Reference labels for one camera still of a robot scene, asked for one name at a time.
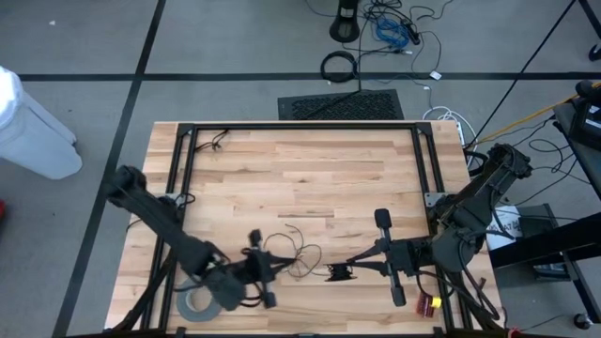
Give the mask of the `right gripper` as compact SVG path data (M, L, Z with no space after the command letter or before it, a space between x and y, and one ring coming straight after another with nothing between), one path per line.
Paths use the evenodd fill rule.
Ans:
M418 274L420 267L419 253L426 244L426 239L392 239L390 229L393 223L389 210L386 208L376 209L374 217L376 226L380 231L380 238L374 242L372 247L363 253L351 256L347 262L353 268L372 269L381 276L388 277L393 304L396 307L402 307L407 304L407 300L398 273L403 272L408 277ZM384 254L384 262L355 262L378 254Z

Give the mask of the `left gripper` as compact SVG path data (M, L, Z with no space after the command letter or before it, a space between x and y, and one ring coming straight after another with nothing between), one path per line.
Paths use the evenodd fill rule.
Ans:
M297 263L296 257L281 257L269 254L262 249L262 235L258 229L252 230L249 234L250 247L241 250L246 257L245 271L251 280L251 284L257 289L258 295L255 297L246 297L240 304L246 308L254 308L263 304L266 309L277 305L276 296L271 291L270 283L274 280L276 274L289 272Z

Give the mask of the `black cord spool white labels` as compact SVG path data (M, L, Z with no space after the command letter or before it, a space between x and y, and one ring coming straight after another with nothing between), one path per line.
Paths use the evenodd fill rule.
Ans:
M328 265L328 271L330 276L326 279L327 282L343 282L356 278L353 274L353 267L348 263Z

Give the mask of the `black floor mat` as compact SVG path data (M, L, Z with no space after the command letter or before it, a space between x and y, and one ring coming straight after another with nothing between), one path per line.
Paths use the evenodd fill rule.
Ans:
M284 97L277 100L280 120L403 120L395 89Z

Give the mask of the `black equipment cart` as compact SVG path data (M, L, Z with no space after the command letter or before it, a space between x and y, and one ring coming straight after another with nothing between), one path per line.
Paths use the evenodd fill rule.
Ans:
M554 114L560 131L601 199L601 151L586 146L575 138L573 126L577 102L578 99L559 105L554 109ZM577 265L580 260L601 258L601 211L565 226L558 226L552 218L547 218L546 222L552 226L551 229L492 251L493 266L502 268L522 262L535 266L563 263L585 307L584 314L593 324L601 324L601 306L597 304L592 289Z

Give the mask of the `black power strip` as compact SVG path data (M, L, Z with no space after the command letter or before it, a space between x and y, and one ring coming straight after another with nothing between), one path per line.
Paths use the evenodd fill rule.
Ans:
M403 19L402 24L408 31L408 38L414 45L421 44L421 38L419 33L417 32L417 27L410 19Z

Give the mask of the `black electronic device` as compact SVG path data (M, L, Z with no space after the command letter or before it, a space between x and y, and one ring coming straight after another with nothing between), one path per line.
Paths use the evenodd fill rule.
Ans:
M590 81L581 81L576 85L576 91L575 138L601 151L601 87L596 87Z

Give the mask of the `grey duct tape roll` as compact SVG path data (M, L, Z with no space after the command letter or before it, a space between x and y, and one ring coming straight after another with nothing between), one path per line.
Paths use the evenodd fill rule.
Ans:
M191 279L178 287L177 310L190 322L209 322L222 311L221 305L206 287L199 287Z

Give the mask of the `black aluminium table frame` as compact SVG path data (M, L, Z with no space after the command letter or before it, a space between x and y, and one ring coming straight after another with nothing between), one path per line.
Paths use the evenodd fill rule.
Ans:
M393 304L390 283L359 269L346 282L326 281L327 266L372 245L374 212L391 212L394 238L432 234L424 194L458 192L469 181L457 131L450 122L158 122L142 171L154 193L187 199L181 225L213 242L232 260L242 257L258 229L274 254L299 255L312 267L281 273L272 285L277 305L223 312L205 323L184 319L172 268L148 304L140 329L188 335L412 334L488 329L459 298L445 300L432 318L416 313L422 290L438 294L438 270L403 278L407 304Z

